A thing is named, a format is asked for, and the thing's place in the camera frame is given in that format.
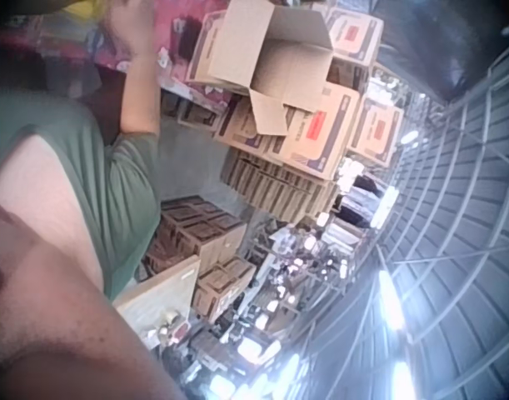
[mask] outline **red label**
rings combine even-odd
[[[345,36],[345,40],[349,42],[354,42],[356,40],[356,36],[359,30],[360,30],[359,27],[356,26],[349,27],[347,35]]]
[[[306,138],[311,140],[317,140],[319,138],[319,132],[321,131],[322,124],[327,117],[327,113],[324,111],[317,111],[312,118],[310,128],[307,130]]]
[[[384,121],[378,121],[377,128],[374,131],[374,138],[376,140],[382,140],[386,123]]]

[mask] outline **person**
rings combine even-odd
[[[159,219],[152,3],[111,2],[132,61],[110,150],[77,103],[0,89],[0,398],[184,398],[111,304]]]

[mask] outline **hand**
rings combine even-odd
[[[154,51],[154,1],[112,0],[109,25],[113,34],[128,47],[132,57],[156,56]]]

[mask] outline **green t-shirt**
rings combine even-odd
[[[157,137],[120,135],[111,148],[104,147],[95,119],[77,102],[0,90],[0,167],[16,144],[34,133],[63,165],[102,268],[104,292],[114,299],[159,222]]]

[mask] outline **raised arm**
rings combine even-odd
[[[132,55],[122,95],[121,132],[160,132],[160,89],[154,51],[153,0],[115,0],[110,10],[113,33]]]

